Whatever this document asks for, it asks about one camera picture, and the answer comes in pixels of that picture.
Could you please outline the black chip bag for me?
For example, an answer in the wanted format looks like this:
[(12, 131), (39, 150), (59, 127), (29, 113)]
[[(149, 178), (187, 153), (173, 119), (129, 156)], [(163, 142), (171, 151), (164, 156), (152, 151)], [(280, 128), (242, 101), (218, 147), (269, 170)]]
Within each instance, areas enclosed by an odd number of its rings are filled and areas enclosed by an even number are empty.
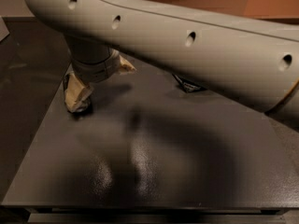
[(206, 88), (198, 86), (185, 78), (179, 77), (177, 75), (173, 75), (173, 77), (185, 92), (198, 92), (206, 90)]

